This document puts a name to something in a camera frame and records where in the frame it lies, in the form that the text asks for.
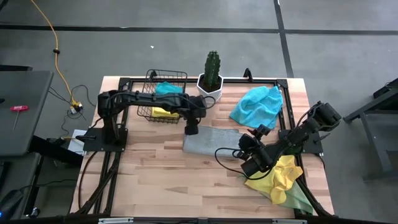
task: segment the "wooden table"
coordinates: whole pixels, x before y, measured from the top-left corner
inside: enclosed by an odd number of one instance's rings
[[[118,88],[120,77],[104,77],[101,92]],[[304,80],[287,79],[295,121],[309,109]],[[142,90],[135,83],[133,91]],[[229,113],[242,96],[258,84],[224,84],[220,101],[207,112],[200,125],[222,129],[247,128],[229,118]],[[187,83],[186,93],[198,95],[194,83]],[[277,127],[263,137],[264,143],[277,141]],[[178,124],[148,122],[137,115],[137,107],[129,110],[127,147],[122,153],[116,183],[113,217],[212,217],[212,218],[293,218],[291,208],[272,205],[271,201],[244,185],[237,174],[222,168],[212,156],[182,151],[185,121]],[[97,153],[85,173],[81,199],[84,203],[98,185],[103,152]],[[85,156],[82,167],[88,156]],[[321,160],[314,155],[302,156],[307,184],[324,208],[333,213],[328,184]],[[242,161],[222,159],[226,166],[240,169]],[[78,209],[77,189],[71,212]],[[105,205],[107,189],[102,200]]]

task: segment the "green cloth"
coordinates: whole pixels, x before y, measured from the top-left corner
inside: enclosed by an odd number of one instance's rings
[[[265,192],[259,192],[259,193],[267,197],[268,199],[271,199],[271,196],[269,194]],[[280,206],[286,208],[297,208],[300,210],[304,210],[312,215],[313,208],[311,206],[311,203],[308,201],[308,199],[303,193],[303,190],[296,183],[296,181],[293,183],[292,188],[290,190],[285,191],[285,193],[286,193],[286,201],[282,204],[279,204]]]

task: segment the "yellow cloth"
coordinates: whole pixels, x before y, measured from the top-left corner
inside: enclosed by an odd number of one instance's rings
[[[166,118],[178,118],[179,114],[178,113],[170,113],[166,110],[163,110],[162,108],[156,108],[152,107],[152,116],[155,118],[161,118],[161,117],[166,117]]]
[[[294,156],[281,156],[267,177],[260,180],[247,180],[245,184],[254,190],[265,192],[271,196],[273,204],[286,201],[285,191],[292,188],[294,181],[303,174],[301,167],[294,164]],[[263,176],[256,172],[250,178]]]

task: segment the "orange cable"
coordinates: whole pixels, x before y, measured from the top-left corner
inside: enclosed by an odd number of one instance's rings
[[[39,12],[43,15],[44,19],[45,19],[45,20],[47,21],[47,23],[49,24],[49,26],[50,26],[50,28],[51,28],[52,32],[54,33],[54,36],[55,36],[55,50],[59,50],[59,49],[58,49],[58,37],[57,37],[57,33],[55,33],[55,30],[54,30],[54,28],[52,27],[51,22],[49,21],[49,19],[47,18],[47,16],[45,16],[45,14],[40,10],[40,8],[38,7],[38,5],[36,5],[36,3],[34,2],[34,0],[30,0],[30,1],[33,3],[33,5],[35,5],[35,7],[37,8],[37,10],[39,10]],[[55,53],[55,68],[57,69],[58,74],[60,74],[60,76],[61,76],[63,82],[64,82],[65,85],[67,86],[67,89],[68,89],[70,98],[72,99],[72,105],[76,105],[77,102],[75,101],[75,99],[73,99],[72,92],[71,92],[70,89],[69,89],[69,85],[68,85],[66,79],[63,77],[62,72],[61,72],[60,69],[58,68],[58,53]]]

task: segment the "blue cloth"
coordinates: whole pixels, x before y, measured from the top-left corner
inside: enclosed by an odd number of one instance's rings
[[[275,86],[260,86],[248,91],[229,115],[239,124],[258,128],[260,124],[275,128],[276,118],[282,108],[283,98]]]
[[[155,93],[164,95],[168,93],[182,93],[182,88],[179,86],[171,85],[168,82],[162,82],[156,85]]]

